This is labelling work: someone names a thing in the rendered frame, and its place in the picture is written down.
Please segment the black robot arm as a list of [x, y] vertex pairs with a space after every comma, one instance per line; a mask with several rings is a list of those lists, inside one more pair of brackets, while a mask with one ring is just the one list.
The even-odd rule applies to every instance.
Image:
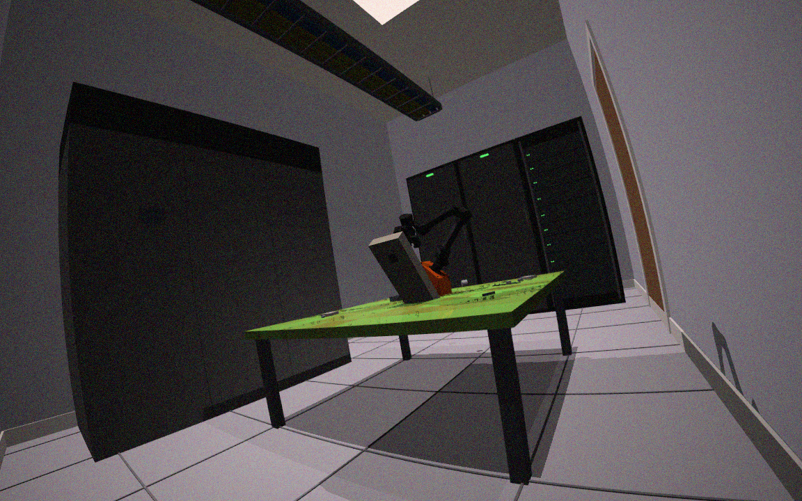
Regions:
[[443, 220], [449, 218], [451, 215], [455, 216], [454, 225], [450, 230], [448, 237], [446, 237], [446, 240], [443, 241], [442, 244], [437, 244], [437, 248], [435, 248], [435, 257], [437, 259], [432, 266], [429, 266], [429, 268], [435, 271], [435, 273], [442, 273], [441, 270], [443, 266], [449, 265], [448, 257], [450, 255], [450, 248], [457, 237], [459, 229], [461, 229], [462, 226], [472, 218], [472, 213], [469, 212], [468, 209], [448, 207], [442, 212], [437, 213], [432, 218], [420, 220], [419, 222], [413, 220], [413, 214], [402, 214], [399, 216], [402, 226], [395, 226], [393, 232], [395, 234], [395, 232], [403, 231], [406, 238], [408, 237], [409, 232], [411, 232], [414, 236], [415, 230], [419, 232], [419, 235], [426, 235], [427, 232], [432, 230], [432, 226], [439, 224]]

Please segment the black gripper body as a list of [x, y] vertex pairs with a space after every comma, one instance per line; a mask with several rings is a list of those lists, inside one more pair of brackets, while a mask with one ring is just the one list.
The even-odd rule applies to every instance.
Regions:
[[[411, 244], [414, 244], [414, 248], [419, 248], [419, 247], [420, 247], [420, 245], [421, 245], [421, 242], [420, 242], [420, 240], [419, 240], [419, 237], [417, 237], [417, 235], [414, 235], [414, 236], [413, 236], [413, 234], [412, 234], [411, 232], [409, 232], [409, 235], [408, 235], [408, 237], [407, 237], [407, 240], [409, 241], [410, 245], [411, 245]], [[411, 245], [411, 246], [413, 246], [413, 245]]]

